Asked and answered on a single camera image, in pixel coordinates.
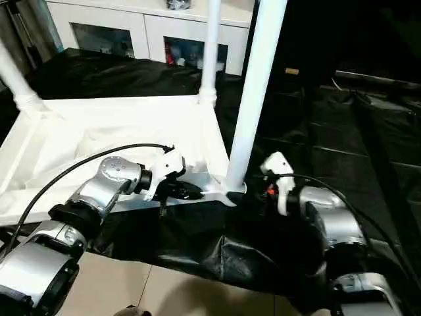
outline white metal frame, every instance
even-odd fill
[[[99,124],[99,120],[106,119],[107,117],[112,117],[116,121],[125,120],[125,118],[128,120],[135,120],[130,115],[125,116],[124,112],[115,113],[115,107],[112,106],[115,105],[116,102],[118,102],[118,104],[126,104],[127,107],[121,107],[121,109],[124,110],[140,105],[142,107],[146,106],[148,107],[148,110],[152,112],[148,113],[152,121],[150,124],[162,124],[159,113],[163,109],[162,107],[164,107],[162,104],[169,103],[170,106],[165,107],[165,111],[169,111],[169,115],[174,115],[174,120],[177,120],[176,115],[186,115],[186,111],[194,113],[192,117],[197,120],[197,122],[192,122],[191,124],[194,125],[196,129],[200,130],[199,133],[201,133],[202,137],[201,150],[203,151],[203,157],[205,158],[206,172],[201,174],[199,180],[188,180],[201,185],[206,193],[204,201],[219,200],[226,205],[234,206],[226,197],[226,193],[230,191],[245,191],[245,186],[243,185],[244,176],[249,164],[287,0],[260,0],[260,9],[253,37],[249,68],[245,79],[230,160],[228,160],[228,156],[226,155],[219,125],[214,113],[216,102],[215,73],[218,53],[220,2],[221,0],[209,0],[204,67],[199,95],[183,97],[136,97],[43,101],[26,83],[15,66],[9,52],[0,41],[0,75],[13,92],[14,101],[20,109],[20,115],[16,120],[15,125],[0,148],[0,164],[5,164],[8,160],[4,159],[2,155],[10,148],[13,149],[16,146],[20,146],[20,148],[16,150],[15,156],[8,158],[11,162],[10,169],[12,171],[7,170],[6,173],[3,172],[2,174],[2,170],[0,169],[0,180],[3,181],[3,184],[7,182],[5,182],[5,179],[10,180],[9,178],[12,177],[12,173],[19,169],[19,164],[23,163],[20,161],[22,158],[21,156],[23,155],[22,147],[30,147],[32,145],[32,136],[27,136],[30,135],[30,133],[23,136],[16,133],[19,124],[26,126],[25,128],[36,129],[39,127],[38,125],[40,124],[39,122],[42,116],[56,116],[58,118],[66,116],[69,117],[70,120],[72,120],[73,116],[74,122],[82,125]],[[78,104],[82,103],[89,103],[89,108],[84,107],[82,116],[75,115],[74,113],[77,112],[75,110],[77,109]],[[83,116],[86,111],[96,111],[96,113],[99,113],[100,117],[98,118],[98,122],[84,120]],[[69,190],[69,188],[53,188],[51,194],[46,194],[33,209],[29,221],[40,221],[48,218],[47,211],[49,207],[55,203],[62,203],[68,198],[70,196]],[[34,196],[35,192],[34,189],[32,189],[32,191],[18,190],[18,192],[7,195],[5,194],[7,193],[5,191],[3,191],[2,194],[0,187],[0,204],[9,202],[7,211],[0,212],[0,226],[16,223],[24,207]],[[149,203],[148,205],[140,205],[138,203],[132,205],[130,199],[123,198],[122,203],[118,204],[113,211],[154,206],[156,205],[152,203]]]

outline white cabinet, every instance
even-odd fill
[[[145,23],[150,59],[154,61],[165,63],[165,44],[168,45],[176,39],[198,41],[203,44],[206,40],[207,25],[204,22],[145,15]],[[241,74],[248,34],[247,28],[220,25],[218,37],[220,44],[219,61],[226,63],[225,70],[228,74]],[[199,49],[199,51],[195,50],[191,53],[201,54],[203,52]]]
[[[143,14],[64,3],[48,7],[64,48],[149,58]]]
[[[201,68],[206,0],[181,11],[167,10],[165,0],[54,1],[47,4],[64,48]],[[243,68],[253,0],[241,1],[222,0],[218,66],[228,74],[240,75]]]

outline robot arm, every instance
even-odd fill
[[[95,238],[120,194],[154,198],[160,184],[185,171],[175,149],[146,170],[121,157],[105,158],[97,174],[42,222],[0,263],[0,306],[4,315],[55,315],[79,271],[79,258]]]
[[[272,175],[293,173],[284,156],[272,154],[261,166]],[[324,278],[332,291],[332,315],[401,316],[400,301],[387,279],[368,264],[368,240],[341,198],[325,188],[298,188],[290,177],[278,178],[268,192],[278,212],[298,216],[315,227],[324,245]]]

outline black cloth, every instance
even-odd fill
[[[57,55],[28,77],[43,99],[189,95],[198,92],[200,79],[201,73],[191,68],[75,49]],[[215,111],[229,152],[243,79],[219,74],[216,87]],[[0,95],[0,104],[2,140],[18,111],[8,91]],[[419,103],[413,98],[389,102],[329,88],[308,90],[287,82],[271,87],[243,203],[236,208],[208,202],[111,214],[92,251],[286,295],[303,313],[326,307],[329,297],[316,273],[322,260],[320,244],[302,222],[279,216],[256,198],[261,185],[259,165],[281,151],[295,172],[316,176],[341,190],[402,244],[413,267],[418,267],[418,116]],[[375,138],[370,129],[376,130]],[[373,144],[387,156],[373,154]],[[394,183],[385,186],[390,177],[382,174],[384,170],[393,175]],[[394,190],[396,199],[391,196]],[[363,226],[371,237],[382,239],[368,223]]]

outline beige floor tile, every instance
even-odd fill
[[[328,309],[319,309],[316,313],[311,316],[331,316]]]
[[[152,316],[273,316],[274,297],[152,267],[139,306]]]
[[[80,272],[57,315],[113,316],[139,303],[151,266],[85,253]]]
[[[300,316],[300,313],[283,296],[275,297],[275,316]],[[327,309],[320,309],[311,316],[330,316]]]
[[[283,296],[275,296],[275,316],[300,316],[300,313]]]

